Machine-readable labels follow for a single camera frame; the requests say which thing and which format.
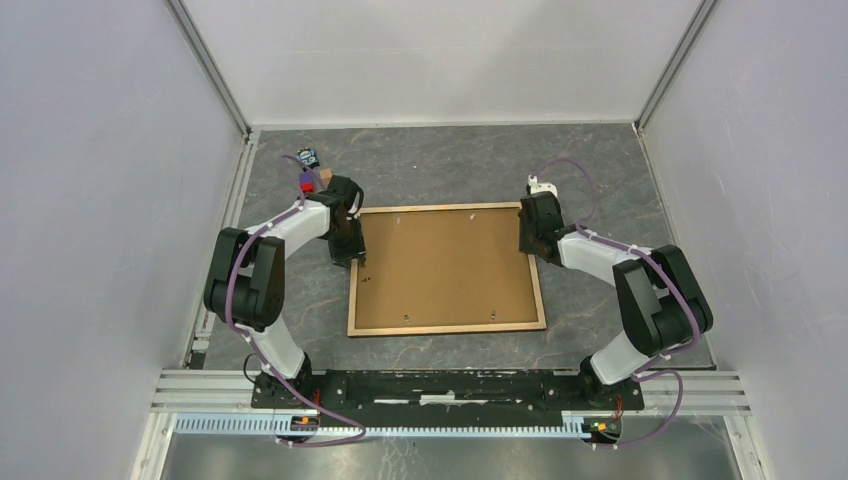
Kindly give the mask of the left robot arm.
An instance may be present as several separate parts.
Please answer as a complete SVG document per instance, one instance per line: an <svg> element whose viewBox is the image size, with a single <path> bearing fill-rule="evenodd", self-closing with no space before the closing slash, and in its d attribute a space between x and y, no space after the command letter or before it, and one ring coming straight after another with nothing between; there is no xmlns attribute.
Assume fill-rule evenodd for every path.
<svg viewBox="0 0 848 480"><path fill-rule="evenodd" d="M227 227L216 239L204 306L251 347L290 407L312 399L314 381L308 355L282 318L286 262L315 239L326 241L337 266L363 262L366 246L358 218L363 200L356 182L336 175L324 190L301 196L277 216L248 229Z"/></svg>

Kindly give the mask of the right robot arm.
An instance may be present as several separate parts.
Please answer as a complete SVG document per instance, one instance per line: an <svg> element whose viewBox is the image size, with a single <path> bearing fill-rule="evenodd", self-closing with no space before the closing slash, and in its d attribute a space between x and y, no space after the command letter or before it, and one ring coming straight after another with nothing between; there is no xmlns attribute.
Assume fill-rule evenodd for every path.
<svg viewBox="0 0 848 480"><path fill-rule="evenodd" d="M521 198L519 249L616 291L622 330L579 367L578 396L591 408L606 406L619 386L661 359L696 346L714 325L706 296L679 247L629 246L580 224L567 225L551 192Z"/></svg>

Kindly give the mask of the small wooden cube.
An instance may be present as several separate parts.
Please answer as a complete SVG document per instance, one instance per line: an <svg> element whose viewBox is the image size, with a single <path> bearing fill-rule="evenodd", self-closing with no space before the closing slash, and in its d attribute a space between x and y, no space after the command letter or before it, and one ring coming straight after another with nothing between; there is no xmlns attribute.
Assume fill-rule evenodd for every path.
<svg viewBox="0 0 848 480"><path fill-rule="evenodd" d="M319 174L320 174L320 178L321 178L322 182L325 185L328 185L330 183L332 177L333 177L333 172L330 168L321 169Z"/></svg>

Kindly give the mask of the purple and red block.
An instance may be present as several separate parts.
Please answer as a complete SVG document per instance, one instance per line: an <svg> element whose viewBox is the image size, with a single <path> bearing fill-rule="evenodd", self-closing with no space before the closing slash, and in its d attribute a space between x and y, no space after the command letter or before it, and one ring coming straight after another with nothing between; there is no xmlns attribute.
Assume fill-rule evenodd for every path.
<svg viewBox="0 0 848 480"><path fill-rule="evenodd" d="M316 191L314 178L310 172L301 172L298 176L299 188L304 194L313 193Z"/></svg>

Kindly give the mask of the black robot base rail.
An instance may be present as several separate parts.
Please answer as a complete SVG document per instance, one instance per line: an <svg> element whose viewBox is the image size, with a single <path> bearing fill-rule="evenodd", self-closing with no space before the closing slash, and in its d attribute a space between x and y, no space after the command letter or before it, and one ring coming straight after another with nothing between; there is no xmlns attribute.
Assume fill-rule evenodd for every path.
<svg viewBox="0 0 848 480"><path fill-rule="evenodd" d="M327 370L300 377L289 392L267 373L253 381L259 410L321 407L316 424L379 428L554 427L564 412L641 411L645 401L632 380L594 383L575 371Z"/></svg>

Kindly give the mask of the right aluminium corner post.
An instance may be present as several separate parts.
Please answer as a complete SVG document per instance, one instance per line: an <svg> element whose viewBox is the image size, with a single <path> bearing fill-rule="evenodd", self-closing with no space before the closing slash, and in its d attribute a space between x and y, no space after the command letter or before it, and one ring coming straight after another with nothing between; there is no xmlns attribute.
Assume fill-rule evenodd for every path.
<svg viewBox="0 0 848 480"><path fill-rule="evenodd" d="M718 0L701 0L698 3L647 100L633 122L634 129L639 136L643 134L646 126L656 113L718 5Z"/></svg>

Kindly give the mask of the aluminium corner post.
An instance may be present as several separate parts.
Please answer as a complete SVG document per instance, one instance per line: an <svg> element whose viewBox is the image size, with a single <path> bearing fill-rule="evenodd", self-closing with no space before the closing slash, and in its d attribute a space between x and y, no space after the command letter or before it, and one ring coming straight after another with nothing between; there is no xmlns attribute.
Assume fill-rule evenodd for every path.
<svg viewBox="0 0 848 480"><path fill-rule="evenodd" d="M192 18L188 6L183 0L164 0L178 29L187 42L195 60L216 93L225 112L240 134L247 138L252 133L252 127L229 88L224 75L217 65L214 56Z"/></svg>
<svg viewBox="0 0 848 480"><path fill-rule="evenodd" d="M718 0L701 0L698 3L647 100L633 122L634 129L639 136L643 134L646 126L656 113L718 5Z"/></svg>

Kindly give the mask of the left aluminium corner post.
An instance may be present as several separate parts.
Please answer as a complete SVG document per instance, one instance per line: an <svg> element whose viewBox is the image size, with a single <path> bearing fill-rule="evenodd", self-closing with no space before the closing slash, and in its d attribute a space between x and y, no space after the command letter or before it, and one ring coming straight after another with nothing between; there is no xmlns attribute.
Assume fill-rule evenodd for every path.
<svg viewBox="0 0 848 480"><path fill-rule="evenodd" d="M216 93L225 112L240 134L247 138L252 133L252 127L229 88L224 75L217 65L214 56L192 18L188 6L183 0L164 0L178 29L187 42L195 60Z"/></svg>

